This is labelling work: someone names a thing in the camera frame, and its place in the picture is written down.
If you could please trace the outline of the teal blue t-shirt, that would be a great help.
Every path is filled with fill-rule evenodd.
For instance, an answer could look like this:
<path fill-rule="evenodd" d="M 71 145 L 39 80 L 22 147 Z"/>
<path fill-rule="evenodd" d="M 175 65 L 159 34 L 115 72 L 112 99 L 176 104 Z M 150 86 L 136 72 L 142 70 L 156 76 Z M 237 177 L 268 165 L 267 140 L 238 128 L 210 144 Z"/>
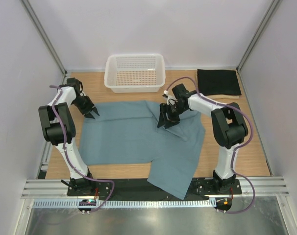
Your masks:
<path fill-rule="evenodd" d="M 99 103 L 83 122 L 79 152 L 86 165 L 150 163 L 148 182 L 184 199 L 198 166 L 205 129 L 201 114 L 186 111 L 180 123 L 158 127 L 153 101 Z"/>

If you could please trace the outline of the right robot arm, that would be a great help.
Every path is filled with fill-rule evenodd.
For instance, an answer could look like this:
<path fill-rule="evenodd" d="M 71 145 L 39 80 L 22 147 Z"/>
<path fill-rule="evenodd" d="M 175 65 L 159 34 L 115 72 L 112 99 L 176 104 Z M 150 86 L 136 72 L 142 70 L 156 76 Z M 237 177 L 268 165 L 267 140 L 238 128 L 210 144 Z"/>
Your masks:
<path fill-rule="evenodd" d="M 212 189 L 223 194 L 236 180 L 234 162 L 238 149 L 248 135 L 248 128 L 237 103 L 219 103 L 197 91 L 188 91 L 183 84 L 172 89 L 173 95 L 164 90 L 166 103 L 160 104 L 160 116 L 157 127 L 166 129 L 180 123 L 179 116 L 191 110 L 207 115 L 212 120 L 213 135 L 220 146 L 218 164 L 213 171 Z"/>

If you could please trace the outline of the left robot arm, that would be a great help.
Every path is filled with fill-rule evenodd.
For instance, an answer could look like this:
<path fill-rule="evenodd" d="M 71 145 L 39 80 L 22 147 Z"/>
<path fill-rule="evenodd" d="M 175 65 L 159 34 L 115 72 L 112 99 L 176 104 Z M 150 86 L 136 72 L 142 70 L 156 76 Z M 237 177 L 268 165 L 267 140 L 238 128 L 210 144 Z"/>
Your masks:
<path fill-rule="evenodd" d="M 76 78 L 68 78 L 59 86 L 54 99 L 38 109 L 44 139 L 55 146 L 64 158 L 70 172 L 68 196 L 92 195 L 96 191 L 96 183 L 92 174 L 83 162 L 75 143 L 76 128 L 69 107 L 74 105 L 85 118 L 94 119 L 99 115 L 95 104 L 83 91 L 83 84 Z"/>

